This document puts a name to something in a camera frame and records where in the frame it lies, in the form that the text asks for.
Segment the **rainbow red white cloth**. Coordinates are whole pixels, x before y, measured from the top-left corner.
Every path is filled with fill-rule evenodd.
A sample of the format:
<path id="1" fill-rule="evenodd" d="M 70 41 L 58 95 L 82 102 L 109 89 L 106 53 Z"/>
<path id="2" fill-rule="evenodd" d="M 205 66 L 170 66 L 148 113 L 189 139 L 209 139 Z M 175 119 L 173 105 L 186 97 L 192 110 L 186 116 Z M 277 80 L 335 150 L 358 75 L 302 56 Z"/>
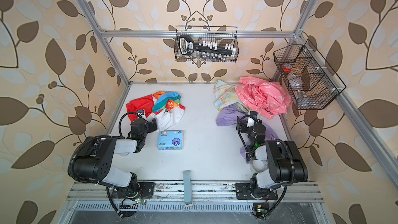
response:
<path id="1" fill-rule="evenodd" d="M 126 104 L 128 113 L 144 111 L 143 117 L 156 121 L 159 131 L 170 130 L 181 121 L 185 107 L 180 103 L 181 96 L 176 92 L 158 91 L 154 94 L 131 100 Z"/>

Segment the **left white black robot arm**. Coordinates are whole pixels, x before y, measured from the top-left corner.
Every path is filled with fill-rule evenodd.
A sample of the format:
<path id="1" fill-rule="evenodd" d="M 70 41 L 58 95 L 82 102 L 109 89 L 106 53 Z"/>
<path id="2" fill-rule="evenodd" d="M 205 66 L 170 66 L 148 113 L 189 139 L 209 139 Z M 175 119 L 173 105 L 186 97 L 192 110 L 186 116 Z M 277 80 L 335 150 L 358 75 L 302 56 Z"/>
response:
<path id="1" fill-rule="evenodd" d="M 120 218 L 128 217 L 129 211 L 147 204 L 155 184 L 139 183 L 135 173 L 114 166 L 113 158 L 122 153 L 139 153 L 147 135 L 157 129 L 155 120 L 138 117 L 127 136 L 88 137 L 72 155 L 68 175 L 79 183 L 104 186 L 112 209 Z"/>

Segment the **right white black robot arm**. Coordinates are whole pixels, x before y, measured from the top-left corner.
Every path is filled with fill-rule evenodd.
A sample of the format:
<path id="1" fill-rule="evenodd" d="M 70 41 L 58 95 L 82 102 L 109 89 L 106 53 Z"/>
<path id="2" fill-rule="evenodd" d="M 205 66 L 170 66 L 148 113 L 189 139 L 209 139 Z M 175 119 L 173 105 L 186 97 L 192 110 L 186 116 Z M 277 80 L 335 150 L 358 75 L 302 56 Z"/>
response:
<path id="1" fill-rule="evenodd" d="M 267 128 L 256 115 L 238 117 L 236 130 L 243 144 L 241 154 L 254 171 L 249 182 L 235 184 L 236 197 L 264 201 L 254 205 L 253 215 L 267 219 L 288 187 L 307 181 L 307 167 L 294 141 L 266 139 Z"/>

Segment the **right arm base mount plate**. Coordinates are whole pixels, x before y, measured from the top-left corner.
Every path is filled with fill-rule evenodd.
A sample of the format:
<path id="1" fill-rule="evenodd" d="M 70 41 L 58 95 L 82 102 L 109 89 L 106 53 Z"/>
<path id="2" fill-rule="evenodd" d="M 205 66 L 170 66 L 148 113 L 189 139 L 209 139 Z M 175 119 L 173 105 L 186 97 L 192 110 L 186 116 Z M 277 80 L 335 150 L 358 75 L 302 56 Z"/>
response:
<path id="1" fill-rule="evenodd" d="M 238 200 L 278 200 L 277 192 L 258 188 L 250 183 L 236 183 L 233 190 Z"/>

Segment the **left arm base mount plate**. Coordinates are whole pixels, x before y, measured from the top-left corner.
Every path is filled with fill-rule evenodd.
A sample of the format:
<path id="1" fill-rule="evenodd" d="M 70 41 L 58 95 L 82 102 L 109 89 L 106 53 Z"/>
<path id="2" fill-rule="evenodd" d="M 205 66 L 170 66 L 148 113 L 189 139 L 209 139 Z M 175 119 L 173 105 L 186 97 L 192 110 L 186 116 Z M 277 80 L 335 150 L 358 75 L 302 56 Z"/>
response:
<path id="1" fill-rule="evenodd" d="M 139 181 L 126 188 L 115 187 L 112 193 L 118 199 L 148 198 L 154 193 L 155 182 Z"/>

